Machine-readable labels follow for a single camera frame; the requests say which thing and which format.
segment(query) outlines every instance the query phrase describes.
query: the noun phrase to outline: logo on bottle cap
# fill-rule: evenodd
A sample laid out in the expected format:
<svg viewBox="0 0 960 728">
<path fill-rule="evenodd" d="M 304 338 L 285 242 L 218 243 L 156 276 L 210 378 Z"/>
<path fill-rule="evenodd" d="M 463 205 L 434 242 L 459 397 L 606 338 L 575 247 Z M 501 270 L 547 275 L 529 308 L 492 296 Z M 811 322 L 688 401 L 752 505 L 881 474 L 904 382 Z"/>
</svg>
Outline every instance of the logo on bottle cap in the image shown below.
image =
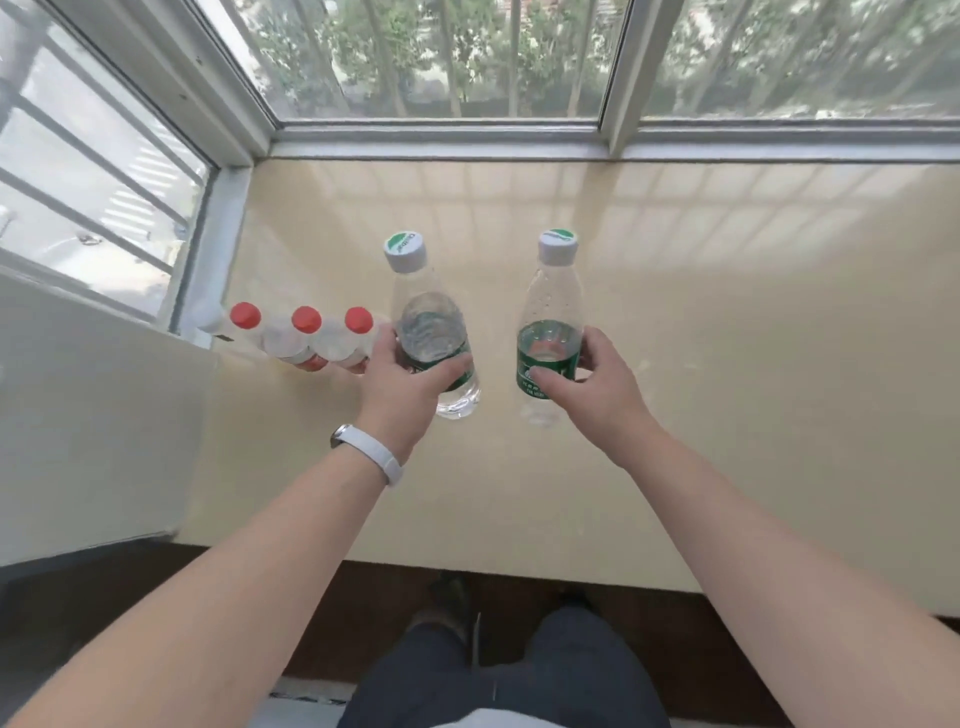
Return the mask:
<svg viewBox="0 0 960 728">
<path fill-rule="evenodd" d="M 415 232 L 398 232 L 387 240 L 387 250 L 391 253 L 403 253 L 403 249 L 416 237 Z"/>
<path fill-rule="evenodd" d="M 563 228 L 551 228 L 543 234 L 543 237 L 552 237 L 564 243 L 572 243 L 577 239 L 577 236 L 574 235 L 572 231 L 564 230 Z"/>
</svg>

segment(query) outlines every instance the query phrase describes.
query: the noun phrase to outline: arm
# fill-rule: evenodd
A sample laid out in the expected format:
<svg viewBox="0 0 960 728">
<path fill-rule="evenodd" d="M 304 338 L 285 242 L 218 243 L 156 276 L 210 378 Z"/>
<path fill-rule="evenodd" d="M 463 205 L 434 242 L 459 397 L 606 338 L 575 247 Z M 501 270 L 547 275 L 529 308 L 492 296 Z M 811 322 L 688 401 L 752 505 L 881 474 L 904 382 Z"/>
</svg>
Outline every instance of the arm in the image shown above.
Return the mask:
<svg viewBox="0 0 960 728">
<path fill-rule="evenodd" d="M 960 638 L 742 496 L 660 428 L 610 339 L 585 337 L 586 381 L 535 381 L 634 479 L 794 724 L 960 724 Z"/>
<path fill-rule="evenodd" d="M 395 346 L 388 328 L 362 380 L 357 426 L 404 463 L 469 356 L 410 375 Z M 81 650 L 10 728 L 246 725 L 385 485 L 364 454 L 336 448 Z"/>
</svg>

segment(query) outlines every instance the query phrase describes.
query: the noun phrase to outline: red bottle cap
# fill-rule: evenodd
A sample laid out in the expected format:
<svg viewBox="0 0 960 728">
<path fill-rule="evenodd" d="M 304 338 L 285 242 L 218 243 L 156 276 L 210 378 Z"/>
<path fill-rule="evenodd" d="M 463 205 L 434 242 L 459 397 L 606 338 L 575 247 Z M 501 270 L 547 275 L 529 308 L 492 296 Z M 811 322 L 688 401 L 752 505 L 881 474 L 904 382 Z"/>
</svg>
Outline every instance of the red bottle cap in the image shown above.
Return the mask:
<svg viewBox="0 0 960 728">
<path fill-rule="evenodd" d="M 241 301 L 230 310 L 230 320 L 238 328 L 257 328 L 262 319 L 260 309 L 246 301 Z"/>
<path fill-rule="evenodd" d="M 302 305 L 294 311 L 294 315 L 290 317 L 290 322 L 297 331 L 301 331 L 302 333 L 315 333 L 320 330 L 324 319 L 321 317 L 320 311 L 313 306 Z"/>
<path fill-rule="evenodd" d="M 373 328 L 373 316 L 366 308 L 358 305 L 347 312 L 344 323 L 353 333 L 367 333 Z"/>
</svg>

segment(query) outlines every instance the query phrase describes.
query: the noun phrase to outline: hand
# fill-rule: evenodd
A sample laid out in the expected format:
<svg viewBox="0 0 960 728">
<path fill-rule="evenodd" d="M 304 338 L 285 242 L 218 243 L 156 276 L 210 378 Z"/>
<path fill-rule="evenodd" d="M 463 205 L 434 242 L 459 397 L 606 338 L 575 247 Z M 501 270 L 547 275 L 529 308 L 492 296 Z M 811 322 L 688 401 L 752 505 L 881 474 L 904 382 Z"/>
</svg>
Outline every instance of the hand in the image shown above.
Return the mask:
<svg viewBox="0 0 960 728">
<path fill-rule="evenodd" d="M 360 385 L 356 425 L 406 463 L 437 412 L 437 399 L 473 361 L 468 353 L 447 359 L 425 372 L 411 374 L 396 363 L 396 331 L 380 327 Z"/>
<path fill-rule="evenodd" d="M 643 401 L 634 373 L 599 328 L 584 327 L 578 367 L 592 374 L 583 381 L 570 381 L 549 369 L 534 367 L 530 377 L 566 410 L 588 440 L 622 468 L 638 433 L 648 426 L 657 427 L 657 422 Z"/>
</svg>

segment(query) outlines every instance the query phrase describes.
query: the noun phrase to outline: bottle cap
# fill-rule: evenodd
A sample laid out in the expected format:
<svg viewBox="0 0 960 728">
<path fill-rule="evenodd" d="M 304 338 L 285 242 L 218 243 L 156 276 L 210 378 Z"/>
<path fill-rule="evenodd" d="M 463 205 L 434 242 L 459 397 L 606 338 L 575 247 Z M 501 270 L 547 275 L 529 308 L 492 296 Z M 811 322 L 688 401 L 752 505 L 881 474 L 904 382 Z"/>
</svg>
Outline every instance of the bottle cap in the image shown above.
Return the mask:
<svg viewBox="0 0 960 728">
<path fill-rule="evenodd" d="M 219 301 L 200 301 L 190 310 L 193 326 L 206 333 L 217 333 L 227 315 Z"/>
<path fill-rule="evenodd" d="M 290 317 L 290 323 L 302 333 L 316 333 L 323 322 L 320 311 L 310 305 L 302 305 Z"/>
<path fill-rule="evenodd" d="M 540 235 L 540 262 L 544 265 L 573 265 L 576 255 L 575 232 L 553 228 Z"/>
<path fill-rule="evenodd" d="M 241 301 L 230 310 L 230 320 L 238 328 L 257 328 L 263 320 L 260 309 L 252 303 Z"/>
<path fill-rule="evenodd" d="M 426 246 L 419 232 L 395 232 L 383 244 L 383 252 L 395 273 L 414 273 L 426 265 Z"/>
<path fill-rule="evenodd" d="M 366 308 L 358 305 L 347 311 L 344 323 L 353 333 L 367 333 L 373 328 L 373 316 Z"/>
</svg>

